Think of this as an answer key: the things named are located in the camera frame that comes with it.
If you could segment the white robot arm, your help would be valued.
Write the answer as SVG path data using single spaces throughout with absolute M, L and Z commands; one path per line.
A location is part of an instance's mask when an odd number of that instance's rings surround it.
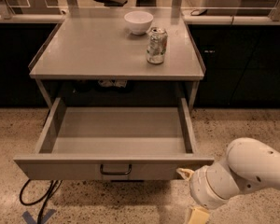
M 280 152 L 253 138 L 229 143 L 225 157 L 196 171 L 178 168 L 195 204 L 187 224 L 206 224 L 210 212 L 229 199 L 266 188 L 280 190 Z

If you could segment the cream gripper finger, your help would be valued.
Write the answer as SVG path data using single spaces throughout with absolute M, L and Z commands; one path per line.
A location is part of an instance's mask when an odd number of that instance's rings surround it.
M 176 171 L 181 175 L 184 180 L 190 181 L 194 175 L 194 171 L 190 169 L 177 168 Z

